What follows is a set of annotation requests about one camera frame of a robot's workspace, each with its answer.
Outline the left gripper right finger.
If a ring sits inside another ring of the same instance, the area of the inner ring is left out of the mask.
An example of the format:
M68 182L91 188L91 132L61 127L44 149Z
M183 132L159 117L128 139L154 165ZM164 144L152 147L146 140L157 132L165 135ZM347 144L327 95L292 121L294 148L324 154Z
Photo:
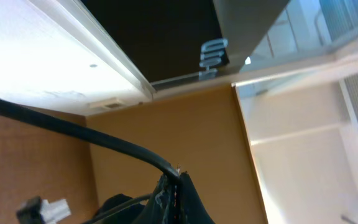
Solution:
M179 224L215 224L187 172L180 174L180 184L177 187L177 210L177 223Z

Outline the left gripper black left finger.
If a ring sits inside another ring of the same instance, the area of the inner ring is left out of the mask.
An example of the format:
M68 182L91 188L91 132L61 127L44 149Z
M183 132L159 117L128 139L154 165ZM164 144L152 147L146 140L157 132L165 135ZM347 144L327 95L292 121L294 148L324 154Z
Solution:
M175 214L175 185L162 175L143 211L132 224L174 223Z

